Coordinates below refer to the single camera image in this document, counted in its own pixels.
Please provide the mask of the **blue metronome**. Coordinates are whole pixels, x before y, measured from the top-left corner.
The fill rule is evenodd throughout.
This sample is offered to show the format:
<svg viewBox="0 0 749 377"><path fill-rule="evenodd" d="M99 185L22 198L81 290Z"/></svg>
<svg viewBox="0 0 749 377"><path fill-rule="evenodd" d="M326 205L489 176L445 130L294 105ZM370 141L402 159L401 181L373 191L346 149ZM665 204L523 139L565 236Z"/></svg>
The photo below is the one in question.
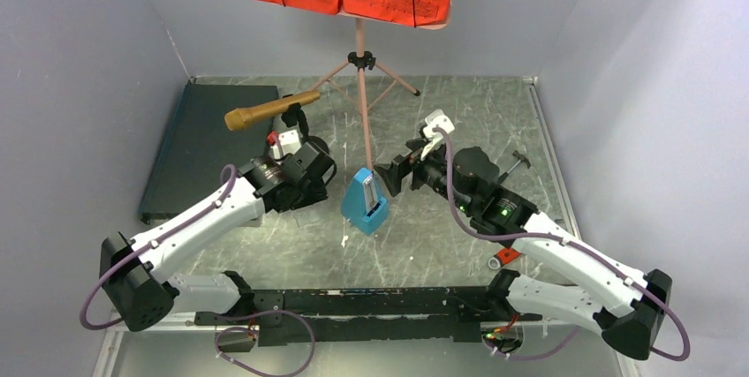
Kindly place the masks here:
<svg viewBox="0 0 749 377"><path fill-rule="evenodd" d="M351 225L368 236L385 222L390 204L370 169L361 168L353 176L344 193L340 212Z"/></svg>

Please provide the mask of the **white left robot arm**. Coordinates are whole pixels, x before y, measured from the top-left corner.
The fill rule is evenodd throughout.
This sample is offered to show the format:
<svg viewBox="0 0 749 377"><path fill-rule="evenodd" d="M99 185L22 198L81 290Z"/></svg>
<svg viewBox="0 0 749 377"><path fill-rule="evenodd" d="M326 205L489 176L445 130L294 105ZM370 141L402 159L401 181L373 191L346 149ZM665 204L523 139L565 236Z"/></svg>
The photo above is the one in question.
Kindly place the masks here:
<svg viewBox="0 0 749 377"><path fill-rule="evenodd" d="M132 332L173 313L215 313L230 323L256 311L255 294L238 273L185 275L180 267L227 232L268 212L281 214L328 198L337 170L327 144L311 137L277 161L268 155L222 171L222 185L183 213L150 230L102 242L99 282Z"/></svg>

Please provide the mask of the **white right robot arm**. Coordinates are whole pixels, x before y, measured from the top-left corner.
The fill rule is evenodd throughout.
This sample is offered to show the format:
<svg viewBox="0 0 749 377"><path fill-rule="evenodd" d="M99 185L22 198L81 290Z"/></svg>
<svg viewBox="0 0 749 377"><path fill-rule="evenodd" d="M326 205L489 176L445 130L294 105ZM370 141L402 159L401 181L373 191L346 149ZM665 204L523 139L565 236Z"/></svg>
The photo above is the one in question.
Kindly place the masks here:
<svg viewBox="0 0 749 377"><path fill-rule="evenodd" d="M472 231L487 240L503 237L504 249L532 257L554 269L570 285L546 283L500 268L487 286L488 311L498 320L536 314L565 320L597 335L628 358L646 360L667 314L672 279L659 269L631 268L573 237L532 202L504 188L505 174L479 147L446 158L446 148L428 155L426 141L407 141L411 152L375 172L392 196L422 186L468 218Z"/></svg>

